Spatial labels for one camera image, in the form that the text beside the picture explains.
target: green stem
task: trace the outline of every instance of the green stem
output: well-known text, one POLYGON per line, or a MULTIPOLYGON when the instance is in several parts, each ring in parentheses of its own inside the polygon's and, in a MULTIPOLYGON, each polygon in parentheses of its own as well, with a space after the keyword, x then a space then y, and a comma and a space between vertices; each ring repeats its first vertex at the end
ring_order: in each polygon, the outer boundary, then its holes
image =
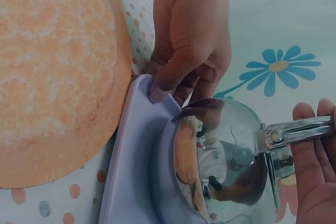
POLYGON ((238 89, 239 87, 241 87, 242 85, 244 85, 244 84, 245 84, 246 82, 248 82, 249 80, 251 80, 251 79, 247 79, 247 80, 241 82, 240 84, 235 85, 234 87, 232 87, 232 88, 230 88, 230 89, 228 89, 228 90, 225 90, 225 91, 223 91, 223 92, 219 92, 219 93, 217 93, 217 94, 221 94, 220 96, 221 96, 221 97, 224 97, 226 94, 228 94, 228 93, 230 93, 230 92, 232 92, 232 91, 238 89))

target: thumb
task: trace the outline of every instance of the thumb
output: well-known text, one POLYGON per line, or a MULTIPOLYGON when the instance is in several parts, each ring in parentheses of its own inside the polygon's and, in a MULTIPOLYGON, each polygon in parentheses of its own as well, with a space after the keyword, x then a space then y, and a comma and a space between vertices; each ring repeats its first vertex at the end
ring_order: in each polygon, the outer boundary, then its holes
POLYGON ((173 92, 182 80, 199 67, 208 56, 195 47, 186 46, 176 49, 170 61, 155 75, 149 99, 152 103, 161 102, 173 92))

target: metal handle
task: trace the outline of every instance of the metal handle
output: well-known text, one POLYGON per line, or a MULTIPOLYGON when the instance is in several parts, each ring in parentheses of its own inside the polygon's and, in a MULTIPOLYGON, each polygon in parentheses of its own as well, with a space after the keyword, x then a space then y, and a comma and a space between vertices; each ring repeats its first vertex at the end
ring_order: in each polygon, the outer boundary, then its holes
POLYGON ((266 128, 265 142, 271 150, 315 137, 336 135, 334 123, 334 116, 317 116, 269 125, 266 128))

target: yellow flower center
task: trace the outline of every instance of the yellow flower center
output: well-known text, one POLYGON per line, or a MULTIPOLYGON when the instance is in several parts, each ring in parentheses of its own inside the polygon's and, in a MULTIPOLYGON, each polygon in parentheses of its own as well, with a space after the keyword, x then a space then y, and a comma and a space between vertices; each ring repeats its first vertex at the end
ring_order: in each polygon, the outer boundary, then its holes
POLYGON ((288 65, 289 65, 288 61, 281 60, 281 61, 270 64, 268 69, 271 72, 280 72, 286 69, 288 65))

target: blue flower print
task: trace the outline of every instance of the blue flower print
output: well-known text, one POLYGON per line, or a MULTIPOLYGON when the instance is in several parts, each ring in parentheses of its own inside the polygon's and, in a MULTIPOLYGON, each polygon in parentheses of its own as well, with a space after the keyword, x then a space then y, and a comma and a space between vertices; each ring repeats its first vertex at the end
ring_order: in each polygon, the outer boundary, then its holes
POLYGON ((296 77, 312 81, 316 78, 314 71, 306 67, 317 67, 321 65, 319 61, 311 61, 315 58, 314 54, 300 55, 301 48, 293 46, 288 49, 286 55, 282 50, 277 53, 273 49, 266 49, 262 56, 266 63, 257 61, 249 62, 246 67, 252 70, 239 76, 241 81, 253 79, 247 86, 248 90, 253 90, 266 81, 264 94, 272 97, 276 90, 276 76, 289 88, 296 89, 299 81, 296 77))

